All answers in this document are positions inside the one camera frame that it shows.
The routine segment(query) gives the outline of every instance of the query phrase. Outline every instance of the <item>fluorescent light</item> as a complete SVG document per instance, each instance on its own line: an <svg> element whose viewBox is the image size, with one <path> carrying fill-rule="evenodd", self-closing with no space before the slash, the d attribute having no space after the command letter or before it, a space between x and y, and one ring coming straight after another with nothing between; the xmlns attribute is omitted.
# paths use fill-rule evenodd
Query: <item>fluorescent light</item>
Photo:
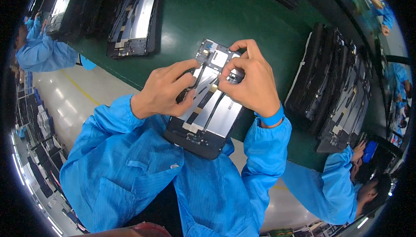
<svg viewBox="0 0 416 237"><path fill-rule="evenodd" d="M52 226L52 229L56 232L56 234L58 234L58 236L62 237L62 235L60 235L60 234L58 233L58 231L56 230L56 228L55 228L55 227L53 227L53 226Z"/></svg>
<svg viewBox="0 0 416 237"><path fill-rule="evenodd" d="M368 220L368 217L366 217L361 223L360 225L358 225L357 229L359 229L361 226L363 226L363 224L365 224L365 222Z"/></svg>
<svg viewBox="0 0 416 237"><path fill-rule="evenodd" d="M16 170L18 171L18 174L19 174L19 177L20 177L20 181L22 182L22 185L24 185L24 181L23 181L22 175L20 174L18 163L16 162L15 155L12 154L12 156L13 156L13 161L15 162Z"/></svg>
<svg viewBox="0 0 416 237"><path fill-rule="evenodd" d="M53 224L53 226L55 226L55 228L59 231L60 234L63 234L61 230L58 228L58 226L56 226L56 224L51 220L49 216L48 216L48 220L51 222L51 224Z"/></svg>
<svg viewBox="0 0 416 237"><path fill-rule="evenodd" d="M26 179L26 184L28 185L28 189L29 189L30 193L33 195L33 191L30 188L30 184L29 184L29 180L28 179Z"/></svg>
<svg viewBox="0 0 416 237"><path fill-rule="evenodd" d="M15 138L13 136L13 133L12 133L12 141L13 141L13 146L16 145Z"/></svg>

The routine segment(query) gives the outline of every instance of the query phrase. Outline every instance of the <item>factory floor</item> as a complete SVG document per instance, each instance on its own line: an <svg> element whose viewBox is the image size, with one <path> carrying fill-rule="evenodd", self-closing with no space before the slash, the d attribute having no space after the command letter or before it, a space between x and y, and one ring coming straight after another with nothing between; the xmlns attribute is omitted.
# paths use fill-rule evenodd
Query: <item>factory floor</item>
<svg viewBox="0 0 416 237"><path fill-rule="evenodd" d="M75 66L50 73L34 73L33 84L53 117L58 139L66 145L68 153L83 122L93 114L97 105L110 105L119 96L139 92L101 67L87 71ZM231 160L241 171L247 157L242 142L233 142L236 151L231 155ZM270 189L269 195L270 203L262 230L299 227L318 220L295 199L282 180Z"/></svg>

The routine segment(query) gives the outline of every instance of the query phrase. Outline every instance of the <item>green workbench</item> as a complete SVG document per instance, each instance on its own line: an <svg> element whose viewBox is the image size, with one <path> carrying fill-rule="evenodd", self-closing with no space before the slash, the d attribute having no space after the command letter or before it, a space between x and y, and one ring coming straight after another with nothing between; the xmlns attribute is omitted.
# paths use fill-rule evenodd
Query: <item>green workbench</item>
<svg viewBox="0 0 416 237"><path fill-rule="evenodd" d="M70 45L101 68L141 90L150 72L175 62L194 58L206 37L223 45L240 39L254 39L273 68L276 87L284 101L305 51L315 22L328 20L308 1L290 11L274 0L163 0L161 9L161 49L148 57L106 57L107 41L83 38ZM326 154L315 152L318 141L306 133L304 123L287 115L292 122L288 159L322 171ZM244 110L231 136L243 141L254 119Z"/></svg>

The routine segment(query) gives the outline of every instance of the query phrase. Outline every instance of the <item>worker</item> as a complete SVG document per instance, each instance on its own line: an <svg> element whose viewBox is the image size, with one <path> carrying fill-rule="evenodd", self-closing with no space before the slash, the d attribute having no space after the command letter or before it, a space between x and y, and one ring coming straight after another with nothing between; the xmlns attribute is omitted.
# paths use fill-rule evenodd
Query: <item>worker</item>
<svg viewBox="0 0 416 237"><path fill-rule="evenodd" d="M73 67L76 64L87 70L95 68L96 65L77 53L74 49L63 42L52 40L46 35L43 22L42 35L36 39L27 39L28 30L26 25L19 27L19 33L15 41L16 59L19 66L25 71L52 72L62 68Z"/></svg>
<svg viewBox="0 0 416 237"><path fill-rule="evenodd" d="M401 109L407 105L407 99L412 98L413 86L410 83L407 71L402 64L391 63L392 73L394 79L396 80L396 98L397 98L397 107Z"/></svg>
<svg viewBox="0 0 416 237"><path fill-rule="evenodd" d="M385 36L390 34L393 28L394 13L390 6L384 0L367 0L372 6L377 16L383 16L382 33Z"/></svg>
<svg viewBox="0 0 416 237"><path fill-rule="evenodd" d="M30 30L33 27L34 20L30 16L24 17L24 24Z"/></svg>
<svg viewBox="0 0 416 237"><path fill-rule="evenodd" d="M38 12L34 16L33 26L30 29L28 28L28 35L26 36L26 39L37 39L39 37L42 30L42 24L40 23L39 14L40 13Z"/></svg>
<svg viewBox="0 0 416 237"><path fill-rule="evenodd" d="M299 202L322 221L353 223L385 202L391 183L388 175L374 177L365 185L351 182L356 174L353 171L351 177L352 163L358 166L364 149L362 141L354 150L348 145L343 152L329 155L323 173L288 161L282 179Z"/></svg>
<svg viewBox="0 0 416 237"><path fill-rule="evenodd" d="M241 175L229 158L234 151L230 139L215 160L164 139L169 116L181 116L193 104L195 90L177 104L180 92L194 83L191 73L178 77L200 64L191 59L158 68L140 93L95 108L60 171L65 197L87 230L146 221L180 236L259 235L268 191L284 171L292 127L283 115L272 68L256 42L237 41L230 50L240 48L247 52L224 66L218 87L258 114L244 141L248 159ZM245 71L240 84L226 79L235 68ZM174 197L174 204L152 202L162 194L162 200ZM152 213L156 216L149 219Z"/></svg>

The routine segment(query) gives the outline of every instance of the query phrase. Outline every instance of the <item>jacket cuff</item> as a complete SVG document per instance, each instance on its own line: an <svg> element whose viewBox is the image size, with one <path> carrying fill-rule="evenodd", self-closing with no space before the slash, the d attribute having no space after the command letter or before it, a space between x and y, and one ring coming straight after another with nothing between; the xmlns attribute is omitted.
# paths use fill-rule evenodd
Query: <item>jacket cuff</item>
<svg viewBox="0 0 416 237"><path fill-rule="evenodd" d="M140 125L144 122L145 119L137 118L132 111L131 100L134 94L128 94L119 98L119 100L124 101L124 108L126 110L127 121L131 124Z"/></svg>
<svg viewBox="0 0 416 237"><path fill-rule="evenodd" d="M282 123L274 128L262 128L260 124L261 120L257 117L248 130L246 137L253 137L254 141L281 141L285 137L290 137L292 131L292 125L286 116L283 116Z"/></svg>

